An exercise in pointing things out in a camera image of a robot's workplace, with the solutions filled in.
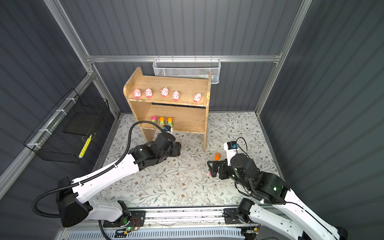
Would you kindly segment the orange green mixer truck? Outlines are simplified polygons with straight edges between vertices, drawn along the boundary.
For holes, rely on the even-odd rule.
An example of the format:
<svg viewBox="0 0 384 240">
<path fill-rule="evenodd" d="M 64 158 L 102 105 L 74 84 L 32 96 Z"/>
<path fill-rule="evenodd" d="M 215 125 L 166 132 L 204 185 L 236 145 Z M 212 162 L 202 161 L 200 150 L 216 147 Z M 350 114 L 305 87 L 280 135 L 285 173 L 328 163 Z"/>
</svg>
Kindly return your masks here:
<svg viewBox="0 0 384 240">
<path fill-rule="evenodd" d="M 164 117 L 160 117 L 159 121 L 160 121 L 160 126 L 164 126 L 165 125 L 165 118 Z"/>
<path fill-rule="evenodd" d="M 170 126 L 172 128 L 173 127 L 173 118 L 168 118 L 167 124 L 168 124 L 168 126 Z"/>
</svg>

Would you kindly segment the pink pig toy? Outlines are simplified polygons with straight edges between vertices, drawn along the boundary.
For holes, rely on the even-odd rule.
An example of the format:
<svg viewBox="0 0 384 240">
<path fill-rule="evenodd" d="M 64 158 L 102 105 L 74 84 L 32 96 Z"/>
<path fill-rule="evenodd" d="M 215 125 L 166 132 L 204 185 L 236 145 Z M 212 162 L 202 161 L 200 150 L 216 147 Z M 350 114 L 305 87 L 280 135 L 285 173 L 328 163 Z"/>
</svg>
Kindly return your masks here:
<svg viewBox="0 0 384 240">
<path fill-rule="evenodd" d="M 148 99 L 150 99 L 153 96 L 153 91 L 150 88 L 147 88 L 145 90 L 145 95 Z"/>
<path fill-rule="evenodd" d="M 172 93 L 172 99 L 173 99 L 174 101 L 178 101 L 178 100 L 180 99 L 180 93 L 179 93 L 178 91 L 174 91 L 174 92 Z"/>
<path fill-rule="evenodd" d="M 202 99 L 202 94 L 201 94 L 201 93 L 196 93 L 196 94 L 194 94 L 194 102 L 195 102 L 195 103 L 200 102 L 201 99 Z"/>
<path fill-rule="evenodd" d="M 139 99 L 139 98 L 142 97 L 142 92 L 141 92 L 140 89 L 135 89 L 135 90 L 133 91 L 133 95 L 134 95 L 134 98 L 135 98 L 135 99 Z"/>
<path fill-rule="evenodd" d="M 167 87 L 164 87 L 163 89 L 161 89 L 161 96 L 162 97 L 167 97 L 169 95 L 169 89 Z"/>
</svg>

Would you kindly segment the pink pig toy front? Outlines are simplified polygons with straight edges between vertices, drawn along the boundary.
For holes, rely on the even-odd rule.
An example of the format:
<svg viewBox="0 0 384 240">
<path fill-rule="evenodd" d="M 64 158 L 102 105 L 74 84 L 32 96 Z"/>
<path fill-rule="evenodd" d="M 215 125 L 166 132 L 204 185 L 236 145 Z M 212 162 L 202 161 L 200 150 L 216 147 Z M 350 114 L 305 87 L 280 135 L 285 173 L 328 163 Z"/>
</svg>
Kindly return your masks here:
<svg viewBox="0 0 384 240">
<path fill-rule="evenodd" d="M 163 89 L 161 89 L 161 96 L 162 97 L 167 97 L 169 95 L 169 89 L 167 87 L 164 87 Z"/>
</svg>

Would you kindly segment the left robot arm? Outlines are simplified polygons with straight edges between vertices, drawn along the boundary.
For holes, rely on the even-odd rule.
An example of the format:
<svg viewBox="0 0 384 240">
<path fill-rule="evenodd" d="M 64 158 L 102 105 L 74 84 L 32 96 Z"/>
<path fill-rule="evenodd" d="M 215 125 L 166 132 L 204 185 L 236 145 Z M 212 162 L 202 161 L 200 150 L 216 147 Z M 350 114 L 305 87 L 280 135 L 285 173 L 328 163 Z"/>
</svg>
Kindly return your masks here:
<svg viewBox="0 0 384 240">
<path fill-rule="evenodd" d="M 69 180 L 63 178 L 56 189 L 39 195 L 32 203 L 32 211 L 41 217 L 59 218 L 64 228 L 73 227 L 83 221 L 97 220 L 132 229 L 139 227 L 124 201 L 103 202 L 93 200 L 101 190 L 121 179 L 136 174 L 145 168 L 155 166 L 167 158 L 181 154 L 181 143 L 173 135 L 173 126 L 155 125 L 160 130 L 156 139 L 131 148 L 128 140 L 123 155 L 113 163 L 83 177 Z M 38 203 L 43 198 L 56 194 L 57 214 L 43 212 Z"/>
</svg>

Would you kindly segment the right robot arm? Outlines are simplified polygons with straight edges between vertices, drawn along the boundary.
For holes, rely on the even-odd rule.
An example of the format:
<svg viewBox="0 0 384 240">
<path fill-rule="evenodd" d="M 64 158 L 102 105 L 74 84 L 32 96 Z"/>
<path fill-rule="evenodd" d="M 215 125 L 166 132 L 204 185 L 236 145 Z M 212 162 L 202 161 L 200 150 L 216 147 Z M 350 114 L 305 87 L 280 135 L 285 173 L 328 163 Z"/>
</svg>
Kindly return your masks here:
<svg viewBox="0 0 384 240">
<path fill-rule="evenodd" d="M 208 161 L 211 176 L 231 179 L 244 195 L 235 213 L 243 224 L 258 223 L 290 240 L 346 240 L 348 231 L 334 227 L 312 211 L 280 177 L 262 172 L 245 154 L 229 161 Z"/>
</svg>

